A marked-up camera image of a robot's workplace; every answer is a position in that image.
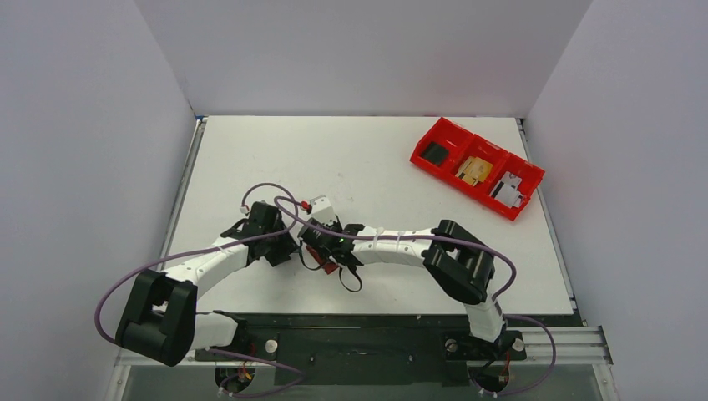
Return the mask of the red leather card holder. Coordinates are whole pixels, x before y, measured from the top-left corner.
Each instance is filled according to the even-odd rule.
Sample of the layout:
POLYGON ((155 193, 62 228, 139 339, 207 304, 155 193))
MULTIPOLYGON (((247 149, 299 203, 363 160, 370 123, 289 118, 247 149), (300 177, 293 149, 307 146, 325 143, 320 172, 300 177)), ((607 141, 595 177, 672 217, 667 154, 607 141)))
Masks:
POLYGON ((314 261, 317 262, 317 270, 322 270, 324 271, 327 275, 332 274, 335 272, 339 266, 333 262, 330 259, 326 259, 322 256, 320 256, 314 248, 311 246, 306 246, 305 249, 307 252, 310 254, 310 256, 314 259, 314 261))

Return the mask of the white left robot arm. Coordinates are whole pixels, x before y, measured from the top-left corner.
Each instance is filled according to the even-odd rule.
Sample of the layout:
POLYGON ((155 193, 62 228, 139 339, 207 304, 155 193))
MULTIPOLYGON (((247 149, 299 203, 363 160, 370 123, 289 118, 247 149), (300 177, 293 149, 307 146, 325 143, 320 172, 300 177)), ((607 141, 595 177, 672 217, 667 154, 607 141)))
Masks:
POLYGON ((137 275, 114 339, 124 349, 173 367, 196 350, 239 352, 250 346, 245 319, 232 312, 198 312, 199 299, 229 275, 260 259, 289 261, 298 248, 281 211, 255 202, 247 216, 202 253, 162 272, 137 275))

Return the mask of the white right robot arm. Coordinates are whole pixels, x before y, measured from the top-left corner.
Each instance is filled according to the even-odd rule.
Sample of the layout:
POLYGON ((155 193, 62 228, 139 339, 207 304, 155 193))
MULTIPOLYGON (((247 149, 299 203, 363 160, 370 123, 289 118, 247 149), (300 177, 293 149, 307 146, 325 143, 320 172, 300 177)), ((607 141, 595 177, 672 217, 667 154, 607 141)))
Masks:
POLYGON ((383 263, 423 268, 445 294, 464 305, 472 337, 495 343, 503 334, 501 307, 489 289, 494 255, 454 221, 441 220, 424 230, 394 231, 363 224, 326 226, 311 218, 298 238, 320 258, 350 272, 383 263))

